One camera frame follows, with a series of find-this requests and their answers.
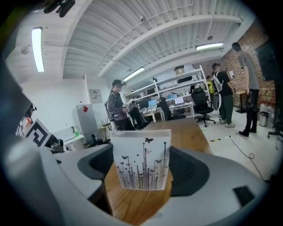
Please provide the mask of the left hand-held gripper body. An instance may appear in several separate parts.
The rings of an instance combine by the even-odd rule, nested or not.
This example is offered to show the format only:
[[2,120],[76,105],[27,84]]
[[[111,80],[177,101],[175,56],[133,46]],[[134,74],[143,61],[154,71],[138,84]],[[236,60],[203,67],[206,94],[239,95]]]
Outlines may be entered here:
[[33,122],[25,137],[38,147],[44,147],[52,153],[64,153],[64,142],[53,135],[39,120]]

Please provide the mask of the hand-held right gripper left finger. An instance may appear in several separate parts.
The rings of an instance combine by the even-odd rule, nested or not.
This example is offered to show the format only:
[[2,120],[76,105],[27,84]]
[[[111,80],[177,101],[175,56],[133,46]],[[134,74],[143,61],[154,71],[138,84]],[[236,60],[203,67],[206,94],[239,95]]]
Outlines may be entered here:
[[57,200],[99,200],[105,195],[104,179],[113,163],[113,145],[40,157],[48,184]]

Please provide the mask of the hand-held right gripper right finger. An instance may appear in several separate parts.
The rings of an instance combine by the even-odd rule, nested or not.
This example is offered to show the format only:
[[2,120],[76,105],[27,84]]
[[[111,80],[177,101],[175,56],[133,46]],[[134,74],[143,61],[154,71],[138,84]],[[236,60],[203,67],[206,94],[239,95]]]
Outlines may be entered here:
[[233,160],[198,151],[169,148],[171,196],[219,209],[240,209],[261,199],[268,184]]

